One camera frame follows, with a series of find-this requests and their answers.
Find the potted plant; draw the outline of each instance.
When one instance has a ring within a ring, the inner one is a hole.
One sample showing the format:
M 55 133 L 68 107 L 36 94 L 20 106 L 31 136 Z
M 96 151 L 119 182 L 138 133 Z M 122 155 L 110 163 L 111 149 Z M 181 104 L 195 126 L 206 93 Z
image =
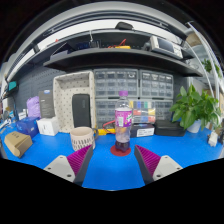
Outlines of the potted plant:
M 217 99 L 204 90 L 200 95 L 192 84 L 188 92 L 182 86 L 177 95 L 179 97 L 181 98 L 170 108 L 170 111 L 175 112 L 173 122 L 181 118 L 180 126 L 193 133 L 197 133 L 200 126 L 203 130 L 209 122 L 215 129 L 220 127 L 221 111 L 217 106 Z
M 201 63 L 204 65 L 205 70 L 206 70 L 208 73 L 210 73 L 211 70 L 212 70 L 212 65 L 211 65 L 210 60 L 206 60 L 206 59 L 204 59 L 204 61 L 202 61 Z M 222 75 L 221 75 L 221 73 L 220 73 L 220 69 L 219 69 L 219 66 L 218 66 L 217 64 L 215 64 L 215 70 L 216 70 L 216 72 L 217 72 L 217 74 L 218 74 L 218 77 L 219 77 L 220 79 L 222 79 Z

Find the pink object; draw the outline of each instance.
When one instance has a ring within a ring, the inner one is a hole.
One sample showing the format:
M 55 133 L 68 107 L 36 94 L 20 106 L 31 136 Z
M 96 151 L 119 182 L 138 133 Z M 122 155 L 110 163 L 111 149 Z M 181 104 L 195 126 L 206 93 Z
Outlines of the pink object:
M 115 110 L 115 125 L 118 127 L 130 127 L 131 126 L 132 111 L 119 111 Z
M 126 151 L 117 149 L 115 145 L 110 148 L 110 152 L 115 156 L 127 156 L 131 153 L 131 148 L 129 147 Z
M 119 96 L 128 96 L 128 91 L 127 90 L 119 91 Z
M 155 123 L 155 121 L 156 121 L 155 116 L 149 116 L 149 117 L 148 117 L 148 121 L 149 121 L 150 123 Z
M 86 146 L 78 151 L 73 152 L 71 155 L 67 156 L 67 160 L 74 171 L 75 175 L 78 174 L 83 161 L 85 159 L 86 153 L 92 145 Z
M 27 105 L 27 109 L 28 109 L 28 117 L 41 118 L 39 96 L 29 98 L 26 102 L 26 105 Z
M 136 147 L 138 148 L 139 152 L 141 153 L 142 159 L 149 171 L 149 173 L 151 174 L 151 176 L 153 176 L 154 171 L 160 161 L 160 156 L 158 156 L 157 154 L 155 154 L 154 152 L 149 151 L 146 148 L 143 148 L 139 145 L 136 145 Z

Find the shelf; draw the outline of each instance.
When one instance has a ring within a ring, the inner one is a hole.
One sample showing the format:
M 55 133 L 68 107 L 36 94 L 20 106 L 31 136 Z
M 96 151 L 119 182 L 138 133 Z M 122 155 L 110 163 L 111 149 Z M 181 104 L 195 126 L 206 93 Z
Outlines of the shelf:
M 214 76 L 210 73 L 207 72 L 207 75 L 208 75 L 208 78 L 209 78 L 209 81 L 211 83 L 211 86 L 212 87 L 215 87 L 215 79 L 214 79 Z M 203 75 L 203 77 L 195 77 L 198 81 L 202 82 L 203 84 L 208 85 L 208 80 L 207 78 Z M 218 79 L 218 83 L 219 83 L 219 89 L 221 90 L 222 93 L 224 93 L 224 86 L 222 84 L 222 81 L 220 79 Z
M 132 31 L 132 30 L 116 30 L 116 29 L 101 29 L 101 30 L 93 30 L 92 35 L 94 39 L 101 40 L 101 47 L 107 48 L 110 45 L 120 44 L 122 40 L 126 39 L 127 45 L 130 45 L 132 49 L 141 50 L 144 46 L 145 42 L 149 41 L 149 38 L 152 34 L 145 33 L 142 31 Z M 24 74 L 29 68 L 33 68 L 34 65 L 42 65 L 44 62 L 50 59 L 51 54 L 53 54 L 62 44 L 68 43 L 74 49 L 76 48 L 76 44 L 80 42 L 85 42 L 90 40 L 89 32 L 82 32 L 78 34 L 74 34 L 68 37 L 65 37 L 58 42 L 54 42 L 47 46 L 45 49 L 34 54 L 30 57 L 23 65 L 21 65 L 16 73 L 14 74 L 16 79 Z M 182 50 L 182 54 L 184 61 L 186 59 L 190 59 L 193 56 Z
M 2 98 L 2 100 L 5 100 L 5 99 L 11 97 L 11 96 L 12 96 L 12 93 L 18 91 L 18 89 L 19 89 L 19 86 L 17 86 L 16 88 L 10 90 L 9 92 L 7 92 L 7 93 L 4 95 L 4 97 Z
M 175 73 L 183 77 L 202 77 L 202 74 L 196 69 L 179 60 L 134 49 L 92 48 L 80 50 L 45 62 L 43 66 L 65 72 L 102 67 L 127 67 Z

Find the wall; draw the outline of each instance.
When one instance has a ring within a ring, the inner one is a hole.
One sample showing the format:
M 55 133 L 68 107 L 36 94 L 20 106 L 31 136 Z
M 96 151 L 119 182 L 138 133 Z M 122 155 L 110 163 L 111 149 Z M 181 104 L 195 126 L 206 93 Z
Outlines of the wall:
M 53 89 L 53 79 L 55 76 L 63 75 L 65 72 L 55 69 L 45 68 L 43 66 L 34 67 L 17 79 L 19 90 L 14 94 L 16 108 L 18 113 L 27 108 L 26 101 L 30 97 L 38 96 L 39 91 Z M 188 78 L 178 75 L 174 76 L 174 102 L 175 96 L 180 92 L 181 86 L 188 89 Z

